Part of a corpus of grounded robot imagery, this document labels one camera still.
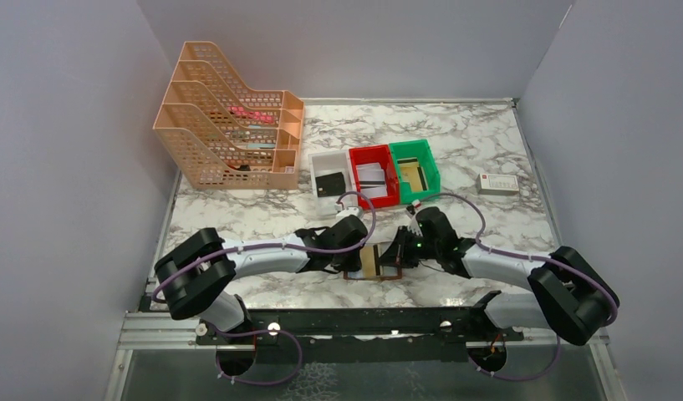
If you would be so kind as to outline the brown leather card holder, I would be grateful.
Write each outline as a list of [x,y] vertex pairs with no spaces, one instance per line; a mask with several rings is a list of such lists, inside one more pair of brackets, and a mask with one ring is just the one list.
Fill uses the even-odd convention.
[[402,278],[396,255],[389,253],[390,242],[366,245],[359,251],[359,270],[344,272],[347,281],[391,281]]

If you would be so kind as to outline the gold credit card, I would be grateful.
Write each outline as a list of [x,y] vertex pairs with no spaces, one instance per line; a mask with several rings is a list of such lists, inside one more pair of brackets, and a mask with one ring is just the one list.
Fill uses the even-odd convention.
[[359,252],[361,272],[365,280],[380,276],[379,253],[376,245],[364,246]]

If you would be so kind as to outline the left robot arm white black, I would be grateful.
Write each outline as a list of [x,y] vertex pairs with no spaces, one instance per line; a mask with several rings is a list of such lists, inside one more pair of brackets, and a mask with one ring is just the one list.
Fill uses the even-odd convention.
[[335,257],[358,251],[374,230],[358,216],[267,241],[227,241],[216,229],[203,228],[157,261],[159,284],[151,300],[166,304],[174,320],[199,317],[229,332],[246,319],[242,299],[225,291],[230,282],[273,272],[327,271]]

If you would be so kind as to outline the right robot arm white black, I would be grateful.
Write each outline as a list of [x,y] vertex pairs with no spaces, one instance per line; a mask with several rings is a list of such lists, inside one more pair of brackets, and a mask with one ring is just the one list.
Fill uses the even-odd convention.
[[423,261],[434,261],[453,276],[521,288],[485,304],[486,319],[497,328],[550,329],[568,343],[584,345],[619,310],[614,290],[572,247],[537,255],[491,248],[458,236],[435,206],[417,211],[378,252],[382,266],[412,268]]

